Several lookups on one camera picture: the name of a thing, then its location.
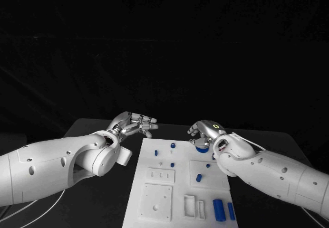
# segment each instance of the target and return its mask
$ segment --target hole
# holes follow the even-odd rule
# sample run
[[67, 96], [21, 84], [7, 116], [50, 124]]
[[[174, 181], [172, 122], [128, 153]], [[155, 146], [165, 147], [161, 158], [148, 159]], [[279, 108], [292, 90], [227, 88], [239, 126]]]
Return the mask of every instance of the hole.
[[105, 138], [106, 145], [112, 145], [113, 141], [110, 138]]
[[61, 164], [61, 167], [64, 167], [64, 164], [66, 164], [66, 158], [60, 158], [60, 164]]
[[30, 166], [30, 168], [28, 168], [28, 174], [30, 174], [30, 176], [34, 174], [34, 171], [35, 171], [35, 167], [34, 166]]

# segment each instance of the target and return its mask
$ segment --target blue cylinder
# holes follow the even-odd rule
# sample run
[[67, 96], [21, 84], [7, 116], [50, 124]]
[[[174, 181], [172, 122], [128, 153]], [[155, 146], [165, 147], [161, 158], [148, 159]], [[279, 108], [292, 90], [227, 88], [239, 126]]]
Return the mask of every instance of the blue cylinder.
[[197, 174], [196, 181], [200, 182], [200, 179], [201, 179], [201, 175]]
[[222, 206], [222, 201], [219, 199], [211, 200], [213, 202], [213, 211], [214, 211], [214, 217], [217, 222], [224, 222], [226, 217], [224, 217], [224, 211], [223, 211], [223, 206]]
[[209, 148], [204, 148], [204, 149], [200, 149], [200, 148], [197, 148], [197, 147], [194, 147], [194, 148], [196, 148], [196, 150], [197, 150], [198, 153], [206, 153], [207, 150], [209, 150]]
[[235, 220], [232, 203], [227, 203], [227, 211], [230, 220]]

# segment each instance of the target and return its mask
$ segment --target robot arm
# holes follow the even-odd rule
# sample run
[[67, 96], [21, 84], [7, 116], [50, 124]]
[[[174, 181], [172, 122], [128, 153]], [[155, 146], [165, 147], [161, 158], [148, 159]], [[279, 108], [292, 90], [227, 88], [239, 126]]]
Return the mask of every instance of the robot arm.
[[245, 139], [235, 133], [226, 134], [220, 125], [211, 121], [196, 122], [187, 133], [197, 132], [203, 133], [206, 141], [190, 142], [200, 148], [211, 143], [213, 158], [227, 176], [237, 176], [268, 196], [329, 218], [327, 174], [281, 154], [266, 150], [255, 151]]
[[149, 138], [151, 123], [155, 119], [123, 112], [105, 131], [35, 142], [0, 156], [0, 207], [38, 200], [103, 176], [115, 163], [126, 165], [131, 151], [119, 142], [135, 132]]

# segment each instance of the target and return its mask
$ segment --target black table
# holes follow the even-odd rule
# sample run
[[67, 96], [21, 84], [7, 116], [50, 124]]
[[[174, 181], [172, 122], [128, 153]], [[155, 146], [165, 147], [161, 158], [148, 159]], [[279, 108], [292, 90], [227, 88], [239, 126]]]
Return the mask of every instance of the black table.
[[[79, 119], [64, 137], [82, 136], [103, 130], [109, 122], [110, 120]], [[151, 131], [152, 138], [187, 141], [191, 138], [185, 133], [188, 127], [158, 124], [158, 129]], [[311, 166], [288, 134], [237, 129], [226, 129], [226, 132], [235, 132], [266, 150]], [[71, 188], [66, 189], [51, 210], [27, 228], [121, 228], [142, 137], [141, 134], [135, 133], [126, 137], [121, 144], [132, 151], [128, 165], [115, 164], [102, 177], [86, 178]], [[266, 196], [237, 177], [227, 177], [227, 180], [239, 228], [318, 227], [298, 206]], [[24, 211], [0, 223], [0, 228], [20, 228], [33, 221], [50, 208], [60, 193], [40, 199]], [[12, 205], [7, 215], [28, 203]]]

